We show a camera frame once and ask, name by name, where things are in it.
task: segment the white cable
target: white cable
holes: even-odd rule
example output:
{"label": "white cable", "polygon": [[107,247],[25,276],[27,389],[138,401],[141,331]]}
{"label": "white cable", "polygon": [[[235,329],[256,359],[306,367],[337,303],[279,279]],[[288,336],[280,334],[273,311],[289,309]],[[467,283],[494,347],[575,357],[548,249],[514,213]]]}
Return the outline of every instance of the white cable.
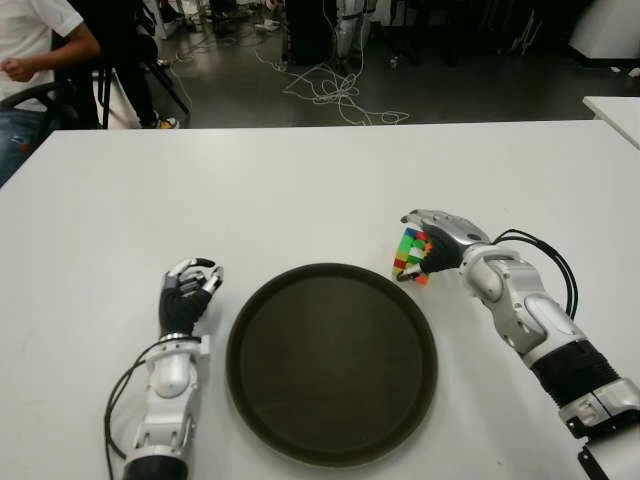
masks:
{"label": "white cable", "polygon": [[[335,34],[337,47],[338,34],[331,24],[331,20],[327,16],[324,8],[324,1],[320,1],[322,2],[322,13],[324,15],[324,18]],[[258,61],[270,65],[271,68],[273,68],[277,72],[286,73],[287,75],[294,78],[291,83],[289,83],[284,89],[282,89],[282,93],[286,95],[293,95],[302,100],[310,101],[314,105],[337,105],[340,116],[345,122],[350,125],[373,125],[374,122],[372,120],[372,117],[378,117],[379,120],[385,125],[397,125],[398,123],[407,120],[410,117],[407,113],[396,111],[371,112],[369,110],[365,110],[356,103],[355,98],[360,95],[360,90],[356,87],[356,83],[358,82],[360,75],[362,75],[362,72],[364,71],[364,28],[360,29],[360,53],[360,70],[358,71],[358,73],[350,73],[346,77],[343,77],[324,63],[312,67],[302,75],[286,72],[281,66],[278,66],[273,62],[264,60],[258,54],[258,51],[255,50],[255,55]],[[320,82],[319,88],[317,89],[313,81],[307,78],[308,75],[311,75],[314,72],[322,72],[328,74],[330,76],[330,79],[322,80]],[[311,89],[312,96],[305,96],[292,90],[293,87],[295,87],[299,83],[307,85]],[[351,120],[344,114],[343,108],[351,108],[359,111],[364,117],[363,120],[359,122]]]}

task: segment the black pants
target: black pants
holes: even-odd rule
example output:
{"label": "black pants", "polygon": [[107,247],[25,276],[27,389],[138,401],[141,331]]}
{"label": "black pants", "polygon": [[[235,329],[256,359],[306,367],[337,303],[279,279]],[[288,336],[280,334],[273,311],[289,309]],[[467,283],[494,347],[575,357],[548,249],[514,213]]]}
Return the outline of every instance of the black pants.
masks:
{"label": "black pants", "polygon": [[102,48],[105,61],[118,74],[127,98],[142,126],[156,121],[151,91],[140,67],[134,15],[137,0],[70,0]]}
{"label": "black pants", "polygon": [[236,0],[209,0],[211,13],[228,13],[236,9]]}

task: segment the floor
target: floor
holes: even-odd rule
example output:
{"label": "floor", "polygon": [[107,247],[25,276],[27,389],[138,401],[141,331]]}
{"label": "floor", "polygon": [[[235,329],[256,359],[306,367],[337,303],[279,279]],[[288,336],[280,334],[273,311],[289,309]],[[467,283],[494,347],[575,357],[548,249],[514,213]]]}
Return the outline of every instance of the floor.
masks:
{"label": "floor", "polygon": [[[217,39],[208,24],[196,32],[178,29],[168,40],[159,40],[161,58],[171,62],[176,88],[192,106],[190,117],[180,112],[161,86],[149,78],[157,110],[180,119],[184,128],[328,126],[382,123],[380,115],[365,114],[337,105],[317,105],[282,93],[308,67],[276,71],[282,33],[257,33],[256,19],[238,31]],[[381,38],[365,49],[364,69],[357,82],[355,101],[370,112],[404,112],[403,123],[452,123],[524,120],[590,119],[582,104],[586,95],[640,96],[640,80],[626,71],[585,68],[560,54],[531,52],[525,57],[486,51],[468,54],[456,67],[446,66],[439,48],[427,48],[420,66],[401,59],[390,67],[391,53]],[[357,73],[359,58],[352,71]],[[328,74],[309,77],[320,88]],[[308,85],[294,90],[309,96]],[[114,95],[112,128],[135,128],[135,114]]]}

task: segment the robotic arm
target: robotic arm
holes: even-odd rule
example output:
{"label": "robotic arm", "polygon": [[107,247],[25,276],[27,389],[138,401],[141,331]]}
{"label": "robotic arm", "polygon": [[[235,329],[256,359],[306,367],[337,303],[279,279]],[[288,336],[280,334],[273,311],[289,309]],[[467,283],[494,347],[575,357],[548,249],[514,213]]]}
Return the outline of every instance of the robotic arm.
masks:
{"label": "robotic arm", "polygon": [[491,310],[498,334],[556,402],[561,420],[576,438],[588,438],[578,460],[589,477],[640,478],[640,389],[611,368],[547,294],[536,269],[464,218],[414,210],[402,221],[422,227],[433,249],[398,280],[458,268]]}
{"label": "robotic arm", "polygon": [[[212,269],[210,275],[199,267]],[[198,360],[209,354],[209,338],[193,337],[193,329],[222,281],[222,267],[203,258],[183,260],[165,274],[160,341],[145,356],[149,368],[146,412],[126,457],[124,480],[187,478]]]}

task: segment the round tray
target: round tray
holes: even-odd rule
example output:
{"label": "round tray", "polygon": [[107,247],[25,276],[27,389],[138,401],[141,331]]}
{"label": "round tray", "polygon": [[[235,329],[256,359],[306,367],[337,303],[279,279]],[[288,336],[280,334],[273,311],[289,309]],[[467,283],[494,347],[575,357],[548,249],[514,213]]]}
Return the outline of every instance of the round tray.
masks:
{"label": "round tray", "polygon": [[303,462],[367,463],[400,445],[433,397],[427,321],[396,285],[358,267],[286,272],[246,303],[227,380],[249,427]]}

